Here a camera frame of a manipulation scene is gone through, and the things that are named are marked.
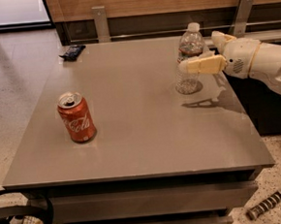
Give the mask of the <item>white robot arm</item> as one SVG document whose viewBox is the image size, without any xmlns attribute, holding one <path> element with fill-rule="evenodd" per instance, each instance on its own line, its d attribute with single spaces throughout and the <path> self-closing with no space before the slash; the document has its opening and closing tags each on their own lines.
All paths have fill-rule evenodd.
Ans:
<svg viewBox="0 0 281 224">
<path fill-rule="evenodd" d="M 281 46 L 252 38 L 236 38 L 213 31 L 211 40 L 218 54 L 206 51 L 178 64 L 184 74 L 218 74 L 263 82 L 281 95 Z"/>
</svg>

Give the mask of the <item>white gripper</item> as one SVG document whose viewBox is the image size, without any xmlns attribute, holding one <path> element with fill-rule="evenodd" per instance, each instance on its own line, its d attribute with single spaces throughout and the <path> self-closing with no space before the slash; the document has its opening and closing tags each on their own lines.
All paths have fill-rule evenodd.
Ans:
<svg viewBox="0 0 281 224">
<path fill-rule="evenodd" d="M 253 39 L 238 38 L 213 31 L 211 41 L 218 52 L 206 51 L 199 56 L 189 57 L 178 64 L 184 74 L 218 74 L 222 71 L 231 77 L 246 79 L 249 75 L 251 62 L 261 42 Z"/>
</svg>

